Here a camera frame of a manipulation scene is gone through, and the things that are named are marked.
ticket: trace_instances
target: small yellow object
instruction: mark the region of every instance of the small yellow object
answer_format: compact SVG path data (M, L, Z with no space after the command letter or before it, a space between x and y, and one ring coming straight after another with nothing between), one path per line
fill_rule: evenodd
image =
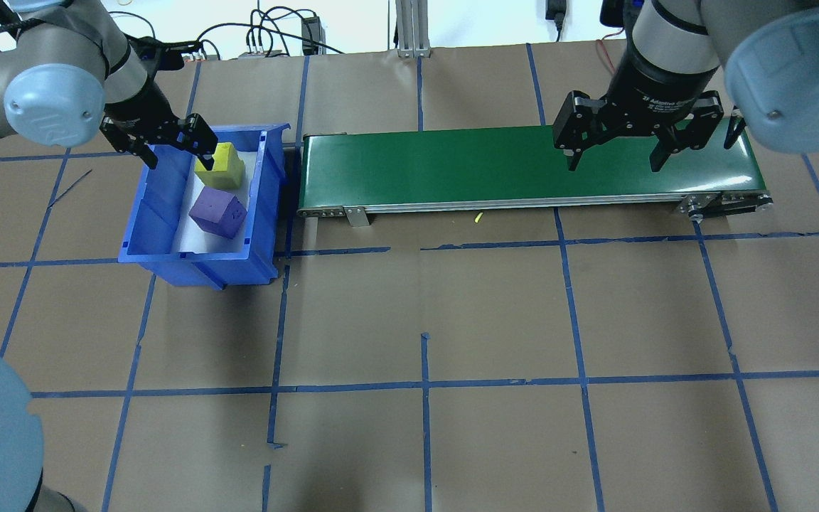
M239 188L245 174L245 163L242 161L232 142L220 142L214 151L214 169L208 171L201 160L195 164L195 175L211 188L224 191Z

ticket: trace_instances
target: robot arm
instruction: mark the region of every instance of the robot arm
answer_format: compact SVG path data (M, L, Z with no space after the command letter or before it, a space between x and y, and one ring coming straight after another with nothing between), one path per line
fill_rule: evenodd
M746 121L770 149L819 151L818 0L637 3L604 2L604 22L621 13L624 57L603 97L572 91L553 124L571 171L583 151L614 137L656 136L653 171L670 155L703 148L724 114L718 93L704 91L721 63L744 115L730 123L726 148Z
M185 120L173 114L100 1L12 0L11 6L27 27L16 49L0 53L0 138L19 133L72 148L100 129L116 150L152 168L156 156L148 143L186 150L212 168L213 130L198 114Z

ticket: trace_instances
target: power adapter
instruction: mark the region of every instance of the power adapter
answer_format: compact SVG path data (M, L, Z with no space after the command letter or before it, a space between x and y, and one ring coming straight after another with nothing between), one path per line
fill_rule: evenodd
M568 0L545 0L545 19L555 21L555 28L562 31L564 16L568 14Z
M302 23L302 38L322 43L322 45L325 43L324 27L321 26L321 18L318 16L310 16L305 18L305 21ZM308 41L302 41L302 55L318 55L325 53L327 52L325 51L325 48L322 48L322 46L318 46L315 43L310 43Z

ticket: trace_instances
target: conveyor belt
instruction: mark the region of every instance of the conveyor belt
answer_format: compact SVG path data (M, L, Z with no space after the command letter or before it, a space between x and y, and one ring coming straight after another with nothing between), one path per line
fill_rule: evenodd
M673 156L658 173L648 162L655 139L645 137L596 146L568 171L542 126L306 137L299 215L364 225L367 213L769 202L746 136L726 150L724 131L722 123L707 148Z

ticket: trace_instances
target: blue plastic bin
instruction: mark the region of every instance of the blue plastic bin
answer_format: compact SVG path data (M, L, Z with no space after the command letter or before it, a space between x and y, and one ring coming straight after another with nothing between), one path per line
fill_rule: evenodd
M137 263L175 286L267 284L276 278L274 239L283 171L282 134L289 124L215 127L219 142L232 142L239 152L257 152L254 175L248 185L248 212L242 225L245 236L236 252L174 252L182 202L194 156L153 146L156 169L144 166L134 205L119 252L122 263Z

